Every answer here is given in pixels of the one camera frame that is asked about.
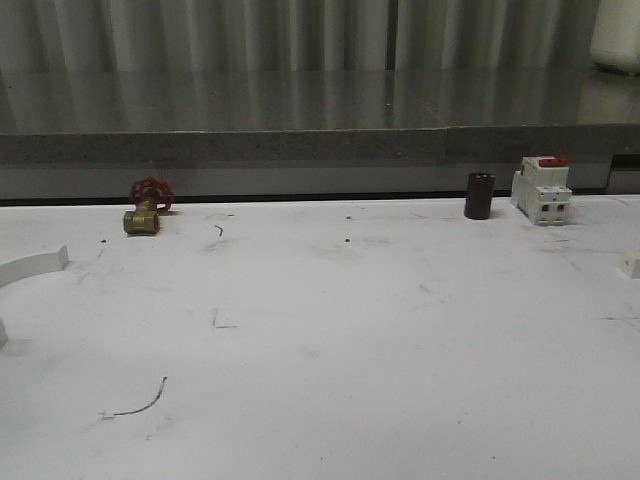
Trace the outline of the white half pipe clamp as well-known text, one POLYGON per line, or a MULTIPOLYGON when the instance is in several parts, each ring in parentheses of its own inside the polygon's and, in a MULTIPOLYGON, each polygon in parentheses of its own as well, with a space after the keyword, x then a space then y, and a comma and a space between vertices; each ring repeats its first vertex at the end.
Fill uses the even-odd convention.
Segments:
MULTIPOLYGON (((66 269, 69 254, 66 244, 29 250, 21 247, 10 253, 1 254, 1 301, 5 300, 5 290, 12 284, 30 277, 59 272, 66 269)), ((11 356, 23 347, 11 327, 7 326, 6 307, 1 306, 1 356, 11 356)))
POLYGON ((640 255, 636 250, 626 251, 621 257, 620 268, 631 279, 640 278, 640 255))

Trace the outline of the dark brown cylindrical capacitor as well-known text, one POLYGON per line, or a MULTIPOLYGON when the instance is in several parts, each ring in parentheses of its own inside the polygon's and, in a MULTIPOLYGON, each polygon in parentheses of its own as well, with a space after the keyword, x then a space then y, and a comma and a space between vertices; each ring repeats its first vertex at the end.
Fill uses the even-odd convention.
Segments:
POLYGON ((464 215, 473 220, 487 220, 490 217, 495 176, 474 172, 468 175, 464 215))

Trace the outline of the brass valve red handwheel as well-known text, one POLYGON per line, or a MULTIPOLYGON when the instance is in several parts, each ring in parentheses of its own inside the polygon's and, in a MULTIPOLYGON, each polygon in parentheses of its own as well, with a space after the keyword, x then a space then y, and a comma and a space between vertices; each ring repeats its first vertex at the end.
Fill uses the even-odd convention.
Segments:
POLYGON ((171 209, 175 192, 168 182, 147 177, 133 183, 129 199, 135 209, 124 213, 124 231, 128 235, 154 235, 160 229, 159 215, 171 209))

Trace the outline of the grey stone counter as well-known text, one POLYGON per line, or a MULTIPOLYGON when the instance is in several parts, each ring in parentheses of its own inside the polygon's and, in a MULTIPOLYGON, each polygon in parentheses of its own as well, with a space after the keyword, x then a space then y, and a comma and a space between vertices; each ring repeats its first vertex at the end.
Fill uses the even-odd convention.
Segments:
POLYGON ((580 193, 639 190, 639 81, 595 68, 28 73, 1 78, 1 201, 122 202, 507 191, 525 156, 580 193))

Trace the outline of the grey curtain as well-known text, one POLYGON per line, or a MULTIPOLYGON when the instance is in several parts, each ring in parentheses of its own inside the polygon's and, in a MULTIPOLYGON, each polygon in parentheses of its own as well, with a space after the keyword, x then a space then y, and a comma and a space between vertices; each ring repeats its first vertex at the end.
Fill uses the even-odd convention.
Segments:
POLYGON ((595 1, 5 1, 5 73, 581 66, 595 1))

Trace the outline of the white kitchen appliance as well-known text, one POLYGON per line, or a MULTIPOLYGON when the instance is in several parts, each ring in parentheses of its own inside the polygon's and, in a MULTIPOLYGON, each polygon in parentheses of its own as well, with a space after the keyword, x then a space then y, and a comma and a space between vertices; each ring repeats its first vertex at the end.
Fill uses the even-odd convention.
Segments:
POLYGON ((600 67, 639 74, 639 0, 599 2, 589 53, 600 67))

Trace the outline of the white circuit breaker red switch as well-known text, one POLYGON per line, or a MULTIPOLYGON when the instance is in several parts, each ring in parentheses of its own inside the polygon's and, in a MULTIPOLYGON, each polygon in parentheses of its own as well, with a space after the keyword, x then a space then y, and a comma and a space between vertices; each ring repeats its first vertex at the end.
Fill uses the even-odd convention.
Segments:
POLYGON ((572 197, 569 167, 565 157, 524 156, 512 180, 512 205, 534 225, 564 225, 572 197))

